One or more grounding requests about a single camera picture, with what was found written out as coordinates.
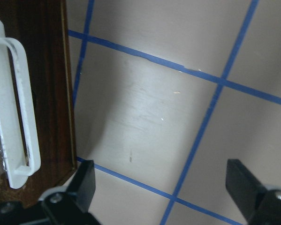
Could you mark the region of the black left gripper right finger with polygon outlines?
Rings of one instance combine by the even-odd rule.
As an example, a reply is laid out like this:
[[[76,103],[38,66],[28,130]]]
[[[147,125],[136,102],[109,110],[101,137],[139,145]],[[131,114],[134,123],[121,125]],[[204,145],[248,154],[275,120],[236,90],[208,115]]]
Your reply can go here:
[[[239,159],[228,159],[226,190],[242,216],[249,222],[268,190]]]

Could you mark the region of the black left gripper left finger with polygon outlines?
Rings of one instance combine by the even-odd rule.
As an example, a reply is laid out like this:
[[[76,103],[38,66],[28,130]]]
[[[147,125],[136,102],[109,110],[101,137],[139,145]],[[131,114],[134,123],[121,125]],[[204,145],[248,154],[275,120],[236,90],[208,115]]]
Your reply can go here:
[[[73,179],[66,188],[66,193],[72,197],[82,212],[87,212],[96,189],[94,161],[83,161]]]

